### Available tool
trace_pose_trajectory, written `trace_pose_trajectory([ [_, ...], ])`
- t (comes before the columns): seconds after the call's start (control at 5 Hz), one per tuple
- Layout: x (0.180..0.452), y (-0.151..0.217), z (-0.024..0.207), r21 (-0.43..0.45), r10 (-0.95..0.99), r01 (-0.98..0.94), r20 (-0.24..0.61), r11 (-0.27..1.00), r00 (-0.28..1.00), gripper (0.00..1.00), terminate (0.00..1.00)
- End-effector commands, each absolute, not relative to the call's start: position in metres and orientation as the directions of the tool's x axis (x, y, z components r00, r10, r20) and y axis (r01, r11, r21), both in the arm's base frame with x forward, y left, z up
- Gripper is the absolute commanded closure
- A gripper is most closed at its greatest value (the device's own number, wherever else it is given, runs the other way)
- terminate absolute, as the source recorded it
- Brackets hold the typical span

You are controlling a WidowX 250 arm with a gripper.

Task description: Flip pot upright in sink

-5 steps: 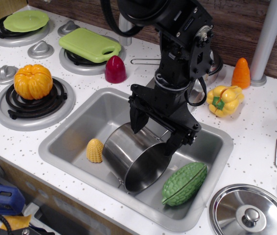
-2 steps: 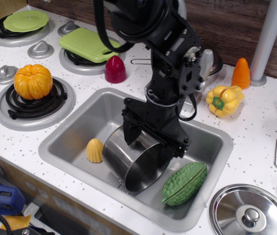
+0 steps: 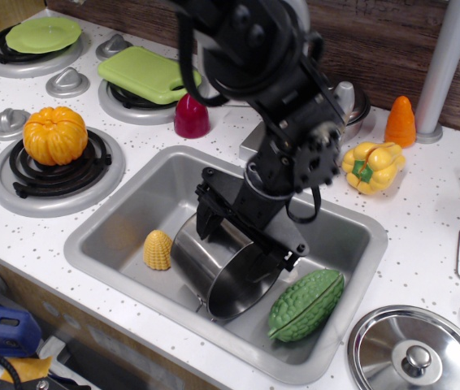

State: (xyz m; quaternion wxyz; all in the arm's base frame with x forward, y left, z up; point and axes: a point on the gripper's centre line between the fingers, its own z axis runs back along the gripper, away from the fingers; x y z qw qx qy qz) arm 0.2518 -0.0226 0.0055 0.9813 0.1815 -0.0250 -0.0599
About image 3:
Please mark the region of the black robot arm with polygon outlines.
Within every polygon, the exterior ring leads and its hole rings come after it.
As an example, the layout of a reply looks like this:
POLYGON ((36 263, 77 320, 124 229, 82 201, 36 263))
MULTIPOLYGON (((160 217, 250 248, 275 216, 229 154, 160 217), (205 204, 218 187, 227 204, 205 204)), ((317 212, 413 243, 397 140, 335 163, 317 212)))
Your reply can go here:
POLYGON ((213 167, 197 187, 197 233, 207 238, 228 221, 259 248, 245 264, 257 282, 291 270, 308 253, 292 214, 305 189, 320 206, 319 188, 338 173, 339 140, 349 117, 317 64, 322 38, 307 32, 282 1, 174 1, 180 71, 189 94, 204 106, 243 101, 262 117, 266 133, 241 178, 213 167))

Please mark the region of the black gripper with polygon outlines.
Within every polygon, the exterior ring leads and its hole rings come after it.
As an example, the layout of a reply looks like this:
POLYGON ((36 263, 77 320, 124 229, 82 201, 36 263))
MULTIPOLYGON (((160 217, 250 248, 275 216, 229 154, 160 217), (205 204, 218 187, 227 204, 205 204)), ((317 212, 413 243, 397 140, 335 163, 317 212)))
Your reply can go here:
POLYGON ((224 220, 250 238, 266 254, 261 254, 247 272, 247 280, 259 282, 291 271, 297 259, 310 252, 310 246, 297 225, 305 220, 289 214, 295 194, 293 178, 282 169, 275 173, 247 167, 237 177, 214 167, 202 170, 196 189, 197 234, 205 240, 224 220), (274 252, 287 258, 276 257, 274 252))

